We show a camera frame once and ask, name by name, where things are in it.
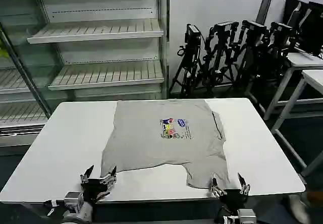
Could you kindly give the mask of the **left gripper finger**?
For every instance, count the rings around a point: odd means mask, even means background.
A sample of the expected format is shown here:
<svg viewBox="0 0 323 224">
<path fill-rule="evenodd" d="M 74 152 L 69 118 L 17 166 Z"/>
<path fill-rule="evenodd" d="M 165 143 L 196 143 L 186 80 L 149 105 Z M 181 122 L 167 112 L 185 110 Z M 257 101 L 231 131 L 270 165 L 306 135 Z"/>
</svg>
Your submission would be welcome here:
<svg viewBox="0 0 323 224">
<path fill-rule="evenodd" d="M 80 175 L 80 181 L 81 183 L 88 183 L 88 179 L 93 171 L 94 165 L 89 167 L 84 174 Z"/>
<path fill-rule="evenodd" d="M 104 177 L 101 178 L 100 183 L 111 187 L 117 181 L 117 166 L 115 166 L 111 172 L 108 172 Z"/>
</svg>

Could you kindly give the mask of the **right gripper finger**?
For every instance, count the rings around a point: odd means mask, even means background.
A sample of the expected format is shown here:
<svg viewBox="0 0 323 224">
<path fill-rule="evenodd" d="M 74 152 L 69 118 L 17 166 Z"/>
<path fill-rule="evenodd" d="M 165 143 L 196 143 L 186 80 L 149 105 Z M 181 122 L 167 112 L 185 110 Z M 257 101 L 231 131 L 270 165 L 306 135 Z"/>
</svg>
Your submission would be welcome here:
<svg viewBox="0 0 323 224">
<path fill-rule="evenodd" d="M 217 183 L 216 178 L 212 177 L 211 179 L 211 192 L 214 194 L 215 197 L 225 196 L 227 193 L 225 190 L 222 190 Z"/>
<path fill-rule="evenodd" d="M 246 184 L 245 179 L 238 173 L 238 179 L 241 185 L 240 194 L 249 194 L 250 185 Z"/>
</svg>

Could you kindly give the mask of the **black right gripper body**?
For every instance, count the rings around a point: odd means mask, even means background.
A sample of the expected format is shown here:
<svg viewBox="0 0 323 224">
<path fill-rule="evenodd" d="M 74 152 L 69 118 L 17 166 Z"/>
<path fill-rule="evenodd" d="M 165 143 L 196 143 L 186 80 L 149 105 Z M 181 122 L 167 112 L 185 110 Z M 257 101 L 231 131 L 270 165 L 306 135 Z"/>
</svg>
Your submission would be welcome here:
<svg viewBox="0 0 323 224">
<path fill-rule="evenodd" d="M 225 194 L 220 196 L 220 201 L 228 209 L 245 208 L 246 195 L 239 189 L 226 189 Z"/>
</svg>

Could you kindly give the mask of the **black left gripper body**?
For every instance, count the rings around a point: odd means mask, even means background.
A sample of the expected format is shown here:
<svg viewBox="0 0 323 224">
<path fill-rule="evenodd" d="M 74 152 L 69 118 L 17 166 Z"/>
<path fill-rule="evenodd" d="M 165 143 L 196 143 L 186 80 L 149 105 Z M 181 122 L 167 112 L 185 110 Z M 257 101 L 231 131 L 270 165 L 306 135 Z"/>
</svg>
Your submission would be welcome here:
<svg viewBox="0 0 323 224">
<path fill-rule="evenodd" d="M 99 201 L 110 194 L 112 180 L 81 179 L 84 201 Z"/>
</svg>

